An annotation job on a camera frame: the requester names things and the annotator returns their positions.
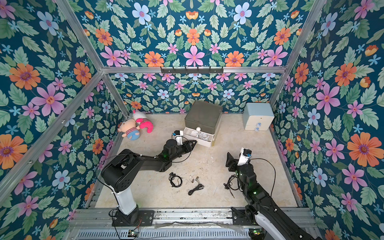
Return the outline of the white drawer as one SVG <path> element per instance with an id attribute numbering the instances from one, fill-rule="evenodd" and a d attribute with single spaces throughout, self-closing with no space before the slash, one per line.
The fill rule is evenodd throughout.
<path id="1" fill-rule="evenodd" d="M 210 148 L 213 144 L 214 144 L 214 141 L 215 141 L 215 135 L 211 135 L 212 136 L 212 141 L 211 142 L 206 142 L 206 141 L 203 141 L 201 140 L 200 138 L 197 139 L 197 138 L 193 138 L 193 137 L 190 137 L 189 136 L 189 133 L 192 131 L 193 129 L 189 129 L 187 127 L 184 128 L 183 132 L 184 132 L 184 137 L 188 140 L 196 140 L 197 141 L 197 144 L 198 145 L 201 145 L 201 146 L 204 146 L 204 147 L 208 147 Z"/>

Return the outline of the white earphones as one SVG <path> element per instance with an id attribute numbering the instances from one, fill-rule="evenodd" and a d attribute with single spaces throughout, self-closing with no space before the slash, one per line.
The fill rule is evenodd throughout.
<path id="1" fill-rule="evenodd" d="M 210 134 L 200 132 L 200 139 L 206 142 L 211 142 L 212 141 L 212 136 Z"/>
<path id="2" fill-rule="evenodd" d="M 189 136 L 190 136 L 190 137 L 197 138 L 197 139 L 200 138 L 200 135 L 201 135 L 201 133 L 200 133 L 199 131 L 197 131 L 197 130 L 192 130 L 192 131 L 189 133 Z"/>

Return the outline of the grey top drawer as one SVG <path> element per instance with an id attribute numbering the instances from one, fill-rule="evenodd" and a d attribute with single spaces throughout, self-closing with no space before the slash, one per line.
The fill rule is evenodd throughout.
<path id="1" fill-rule="evenodd" d="M 196 130 L 197 128 L 200 128 L 201 132 L 213 135 L 215 134 L 219 123 L 218 122 L 198 123 L 193 121 L 185 121 L 185 125 L 189 129 Z"/>

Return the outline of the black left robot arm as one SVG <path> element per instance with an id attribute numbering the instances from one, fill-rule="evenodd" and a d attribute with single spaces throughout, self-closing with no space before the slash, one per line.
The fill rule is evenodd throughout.
<path id="1" fill-rule="evenodd" d="M 102 170 L 101 177 L 105 184 L 112 189 L 118 203 L 119 211 L 128 216 L 137 210 L 138 206 L 134 200 L 131 184 L 139 171 L 167 171 L 175 159 L 193 151 L 197 144 L 196 140 L 185 140 L 181 144 L 174 139 L 169 139 L 163 147 L 163 151 L 154 156 L 145 156 L 123 150 L 116 155 Z"/>

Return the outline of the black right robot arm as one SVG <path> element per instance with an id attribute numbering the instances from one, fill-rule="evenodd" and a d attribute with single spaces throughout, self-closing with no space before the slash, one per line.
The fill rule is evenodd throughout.
<path id="1" fill-rule="evenodd" d="M 247 202 L 244 211 L 247 222 L 262 227 L 266 231 L 264 237 L 273 240 L 313 240 L 314 237 L 291 220 L 258 183 L 251 154 L 251 150 L 243 149 L 238 159 L 230 153 L 226 159 L 229 172 L 235 173 L 232 175 L 237 180 L 235 190 L 242 192 Z"/>

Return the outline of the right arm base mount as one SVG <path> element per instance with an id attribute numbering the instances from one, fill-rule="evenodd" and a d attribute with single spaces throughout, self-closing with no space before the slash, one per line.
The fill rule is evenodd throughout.
<path id="1" fill-rule="evenodd" d="M 249 220 L 247 218 L 244 208 L 239 209 L 239 208 L 231 207 L 231 213 L 232 213 L 233 225 L 254 226 L 256 224 L 252 220 Z"/>

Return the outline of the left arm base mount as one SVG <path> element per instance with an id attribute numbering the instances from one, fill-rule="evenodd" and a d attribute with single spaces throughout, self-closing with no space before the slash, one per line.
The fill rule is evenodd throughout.
<path id="1" fill-rule="evenodd" d="M 134 210 L 129 215 L 125 215 L 119 209 L 112 214 L 113 227 L 147 227 L 153 224 L 155 211 Z"/>

